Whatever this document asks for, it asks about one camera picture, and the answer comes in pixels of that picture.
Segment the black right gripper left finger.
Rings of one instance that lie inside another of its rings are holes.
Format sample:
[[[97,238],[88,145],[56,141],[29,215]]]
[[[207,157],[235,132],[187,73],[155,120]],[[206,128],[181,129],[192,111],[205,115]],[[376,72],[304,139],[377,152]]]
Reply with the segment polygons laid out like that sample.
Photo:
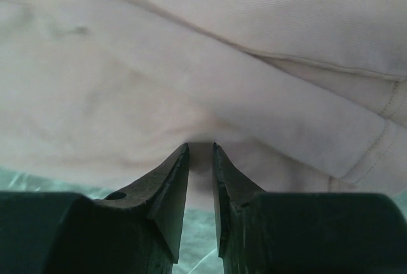
[[[189,148],[107,197],[1,193],[2,273],[170,273],[179,258]]]

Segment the pink printed t-shirt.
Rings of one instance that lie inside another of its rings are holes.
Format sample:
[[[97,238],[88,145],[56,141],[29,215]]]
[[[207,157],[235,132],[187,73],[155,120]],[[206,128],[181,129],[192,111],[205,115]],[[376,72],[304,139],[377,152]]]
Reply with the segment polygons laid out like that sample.
[[[1,0],[1,166],[118,189],[182,143],[270,191],[406,189],[406,0]]]

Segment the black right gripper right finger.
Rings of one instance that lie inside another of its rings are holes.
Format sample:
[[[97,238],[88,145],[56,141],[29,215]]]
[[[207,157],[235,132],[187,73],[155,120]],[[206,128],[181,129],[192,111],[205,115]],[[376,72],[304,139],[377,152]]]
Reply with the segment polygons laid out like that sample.
[[[406,272],[406,221],[385,195],[270,193],[218,145],[212,181],[225,273]]]

